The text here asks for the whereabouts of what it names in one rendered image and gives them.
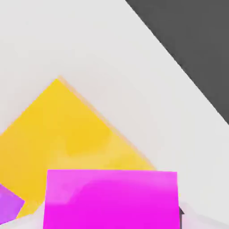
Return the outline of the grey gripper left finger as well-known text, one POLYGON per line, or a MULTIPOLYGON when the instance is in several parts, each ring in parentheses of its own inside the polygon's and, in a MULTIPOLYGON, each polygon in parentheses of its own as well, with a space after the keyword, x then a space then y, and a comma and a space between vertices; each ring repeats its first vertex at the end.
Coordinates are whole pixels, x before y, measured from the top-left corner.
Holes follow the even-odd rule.
POLYGON ((0 229, 43 229, 44 209, 41 204, 35 213, 2 224, 0 229))

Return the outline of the small magenta cube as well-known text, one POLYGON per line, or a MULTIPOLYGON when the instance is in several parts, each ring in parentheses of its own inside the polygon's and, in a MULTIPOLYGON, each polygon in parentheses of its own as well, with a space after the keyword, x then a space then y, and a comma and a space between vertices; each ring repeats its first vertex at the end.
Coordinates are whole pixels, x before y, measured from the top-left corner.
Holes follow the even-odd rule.
POLYGON ((43 229, 180 229, 177 174, 48 170, 43 229))

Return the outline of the small purple cube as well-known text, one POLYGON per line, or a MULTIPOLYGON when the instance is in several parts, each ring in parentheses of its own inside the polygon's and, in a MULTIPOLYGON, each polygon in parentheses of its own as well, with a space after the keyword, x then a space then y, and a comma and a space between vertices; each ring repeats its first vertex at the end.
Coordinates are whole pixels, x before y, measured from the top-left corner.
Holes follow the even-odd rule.
POLYGON ((0 225, 16 219, 25 201, 0 184, 0 225))

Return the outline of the large yellow box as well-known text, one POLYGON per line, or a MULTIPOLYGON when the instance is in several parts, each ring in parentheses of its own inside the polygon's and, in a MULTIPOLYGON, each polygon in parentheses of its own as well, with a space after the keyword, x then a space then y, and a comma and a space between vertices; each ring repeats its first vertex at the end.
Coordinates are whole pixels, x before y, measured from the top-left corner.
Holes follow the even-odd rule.
POLYGON ((18 218, 44 202, 48 169, 153 168, 62 78, 0 134, 0 184, 24 200, 18 218))

